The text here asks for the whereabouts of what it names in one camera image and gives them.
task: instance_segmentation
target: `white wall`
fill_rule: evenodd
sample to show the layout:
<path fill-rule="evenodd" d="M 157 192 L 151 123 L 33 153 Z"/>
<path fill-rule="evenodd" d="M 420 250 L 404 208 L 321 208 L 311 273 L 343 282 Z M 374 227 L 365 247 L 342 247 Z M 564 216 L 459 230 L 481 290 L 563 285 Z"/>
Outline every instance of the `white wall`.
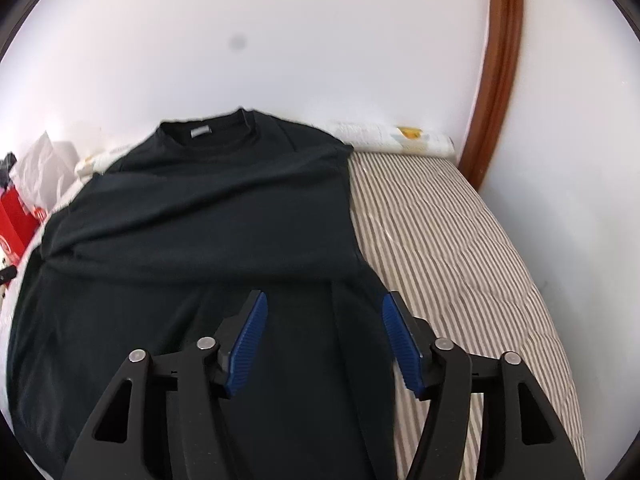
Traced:
<path fill-rule="evenodd" d="M 640 429 L 640 42 L 611 0 L 526 0 L 481 195 L 551 311 L 601 480 Z"/>
<path fill-rule="evenodd" d="M 81 155 L 238 105 L 463 145 L 488 0 L 41 0 L 0 62 L 0 150 Z"/>

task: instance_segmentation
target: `silver screw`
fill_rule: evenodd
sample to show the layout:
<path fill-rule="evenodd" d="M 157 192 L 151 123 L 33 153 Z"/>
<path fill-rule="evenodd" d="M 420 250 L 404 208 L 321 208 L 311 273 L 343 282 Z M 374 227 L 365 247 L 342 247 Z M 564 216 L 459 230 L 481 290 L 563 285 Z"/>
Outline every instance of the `silver screw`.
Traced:
<path fill-rule="evenodd" d="M 197 345 L 200 350 L 209 350 L 216 345 L 216 340 L 209 336 L 201 337 L 198 339 Z"/>
<path fill-rule="evenodd" d="M 504 360 L 510 365 L 519 365 L 522 362 L 522 357 L 516 354 L 516 352 L 507 352 L 504 355 Z"/>
<path fill-rule="evenodd" d="M 453 341 L 451 339 L 447 339 L 446 337 L 436 339 L 436 347 L 440 350 L 453 350 L 453 346 Z"/>
<path fill-rule="evenodd" d="M 129 361 L 132 363 L 137 363 L 142 361 L 146 357 L 146 352 L 144 350 L 138 349 L 134 350 L 129 354 Z"/>

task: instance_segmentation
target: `red bag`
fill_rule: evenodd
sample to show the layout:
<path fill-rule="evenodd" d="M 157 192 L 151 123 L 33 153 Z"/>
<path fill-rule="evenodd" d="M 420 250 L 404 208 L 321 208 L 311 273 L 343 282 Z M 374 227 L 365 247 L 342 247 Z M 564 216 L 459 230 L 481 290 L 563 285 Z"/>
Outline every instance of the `red bag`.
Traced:
<path fill-rule="evenodd" d="M 0 247 L 12 265 L 18 265 L 39 225 L 22 205 L 15 187 L 0 197 Z"/>

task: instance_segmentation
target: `brown wooden trim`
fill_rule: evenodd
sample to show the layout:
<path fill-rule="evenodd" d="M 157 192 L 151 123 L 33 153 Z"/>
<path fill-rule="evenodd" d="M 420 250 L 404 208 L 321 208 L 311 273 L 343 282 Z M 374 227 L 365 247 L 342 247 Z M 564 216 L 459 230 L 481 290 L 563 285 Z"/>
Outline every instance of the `brown wooden trim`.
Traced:
<path fill-rule="evenodd" d="M 524 0 L 490 0 L 489 35 L 476 107 L 458 169 L 478 190 L 509 105 L 520 53 Z"/>

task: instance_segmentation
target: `bed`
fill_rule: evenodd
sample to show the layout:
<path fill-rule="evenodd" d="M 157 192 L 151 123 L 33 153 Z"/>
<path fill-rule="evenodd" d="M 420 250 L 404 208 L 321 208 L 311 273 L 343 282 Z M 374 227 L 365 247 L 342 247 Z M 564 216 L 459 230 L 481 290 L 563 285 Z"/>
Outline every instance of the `bed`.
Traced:
<path fill-rule="evenodd" d="M 458 170 L 441 158 L 355 153 L 350 161 L 351 213 L 364 257 L 414 315 L 468 352 L 519 352 L 549 397 L 580 462 L 585 448 L 571 371 L 548 311 L 504 231 Z M 57 208 L 81 189 L 77 181 Z M 42 228 L 26 255 L 39 243 Z M 7 420 L 6 353 L 20 286 L 0 310 L 0 409 Z M 396 373 L 398 476 L 411 464 L 428 404 L 417 402 Z M 460 478 L 475 478 L 482 399 L 474 395 Z"/>

